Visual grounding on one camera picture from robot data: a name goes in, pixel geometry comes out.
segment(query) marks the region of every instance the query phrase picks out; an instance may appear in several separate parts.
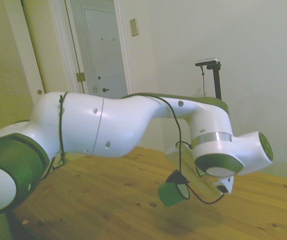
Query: green cap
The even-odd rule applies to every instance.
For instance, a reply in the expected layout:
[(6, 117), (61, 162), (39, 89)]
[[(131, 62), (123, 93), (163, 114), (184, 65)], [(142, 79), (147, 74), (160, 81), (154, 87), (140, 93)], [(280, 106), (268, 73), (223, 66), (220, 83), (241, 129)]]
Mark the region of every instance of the green cap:
[(158, 187), (159, 198), (164, 205), (171, 207), (183, 200), (190, 198), (190, 193), (186, 184), (164, 182)]
[(20, 205), (37, 187), (49, 164), (45, 150), (33, 139), (14, 133), (0, 137), (0, 170), (15, 183), (15, 197), (0, 213)]

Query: wooden table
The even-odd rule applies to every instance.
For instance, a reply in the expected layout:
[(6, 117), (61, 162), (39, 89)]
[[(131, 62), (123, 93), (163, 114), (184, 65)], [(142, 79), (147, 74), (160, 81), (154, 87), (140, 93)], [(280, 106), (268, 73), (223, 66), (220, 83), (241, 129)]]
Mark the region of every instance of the wooden table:
[(165, 153), (85, 156), (49, 174), (13, 212), (41, 240), (287, 240), (287, 178), (237, 176), (213, 205), (195, 196), (163, 205), (158, 186), (175, 168)]

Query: door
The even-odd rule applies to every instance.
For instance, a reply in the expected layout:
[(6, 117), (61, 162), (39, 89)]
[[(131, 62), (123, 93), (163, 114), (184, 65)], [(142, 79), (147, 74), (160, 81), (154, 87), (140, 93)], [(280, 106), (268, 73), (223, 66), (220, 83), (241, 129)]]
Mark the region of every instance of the door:
[(116, 13), (89, 8), (83, 8), (83, 12), (98, 95), (109, 99), (126, 96)]

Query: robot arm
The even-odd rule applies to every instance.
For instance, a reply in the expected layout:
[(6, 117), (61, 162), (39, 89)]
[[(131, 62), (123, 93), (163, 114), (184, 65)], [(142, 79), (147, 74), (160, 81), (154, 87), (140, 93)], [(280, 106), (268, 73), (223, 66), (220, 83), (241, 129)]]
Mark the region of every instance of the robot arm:
[[(29, 121), (0, 129), (0, 212), (18, 206), (36, 188), (49, 168), (49, 159), (60, 153), (61, 140), (65, 152), (121, 157), (138, 144), (153, 118), (173, 118), (175, 114), (187, 121), (192, 149), (183, 148), (179, 158), (181, 149), (173, 147), (167, 158), (186, 182), (205, 192), (230, 193), (232, 183), (225, 183), (227, 179), (266, 167), (273, 159), (263, 134), (233, 136), (227, 105), (216, 98), (150, 93), (107, 99), (69, 93), (63, 101), (63, 95), (47, 93), (33, 108)], [(198, 169), (213, 179), (198, 179)], [(175, 182), (181, 197), (187, 197), (181, 186), (186, 183), (168, 182)], [(218, 187), (222, 185), (229, 187), (222, 190)], [(163, 187), (161, 200), (169, 198)]]

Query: wall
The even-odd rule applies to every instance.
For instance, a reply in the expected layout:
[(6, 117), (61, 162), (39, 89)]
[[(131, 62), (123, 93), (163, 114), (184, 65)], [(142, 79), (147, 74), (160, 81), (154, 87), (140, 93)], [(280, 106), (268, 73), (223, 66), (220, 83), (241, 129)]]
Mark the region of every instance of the wall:
[[(264, 172), (287, 177), (287, 1), (120, 0), (120, 6), (133, 92), (201, 97), (194, 63), (219, 58), (234, 134), (263, 132), (275, 156)], [(214, 96), (209, 70), (205, 82), (206, 95)], [(141, 145), (165, 151), (177, 139), (173, 120), (155, 120)]]
[(22, 2), (44, 91), (69, 92), (48, 0)]
[[(0, 128), (29, 118), (33, 100), (4, 1), (0, 0)], [(9, 221), (0, 214), (0, 240), (13, 239)]]

